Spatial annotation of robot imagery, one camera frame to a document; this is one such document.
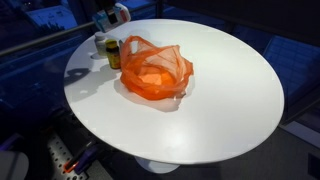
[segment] jar lid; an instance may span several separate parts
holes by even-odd
[[[100,31],[96,32],[96,33],[94,34],[94,36],[95,36],[97,39],[99,39],[99,40],[105,39],[105,33],[100,32]]]
[[[108,39],[108,40],[106,41],[106,46],[107,46],[107,48],[116,48],[116,47],[118,47],[118,44],[117,44],[117,41],[116,41],[116,40],[114,40],[114,39]]]

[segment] white cap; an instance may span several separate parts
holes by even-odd
[[[105,33],[98,31],[94,34],[94,36],[96,37],[96,39],[98,40],[104,40],[106,38]]]

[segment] jar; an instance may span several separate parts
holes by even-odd
[[[106,44],[105,44],[106,37],[104,33],[96,32],[94,36],[95,36],[94,43],[96,45],[99,56],[107,57]]]
[[[117,41],[114,39],[108,39],[105,44],[110,67],[112,69],[120,69],[120,52]]]

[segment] white round table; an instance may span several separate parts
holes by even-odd
[[[86,128],[146,169],[165,173],[178,164],[230,159],[257,147],[277,127],[282,86],[247,44],[208,26],[164,19],[129,22],[106,34],[123,41],[130,35],[156,46],[180,45],[194,68],[186,96],[148,101],[129,92],[119,80],[121,71],[97,58],[94,37],[71,56],[65,94]]]

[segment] table pedestal base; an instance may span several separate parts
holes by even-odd
[[[152,173],[164,174],[171,172],[179,167],[177,164],[167,164],[160,163],[156,161],[150,161],[143,158],[135,157],[136,161],[142,166],[145,170],[150,171]]]

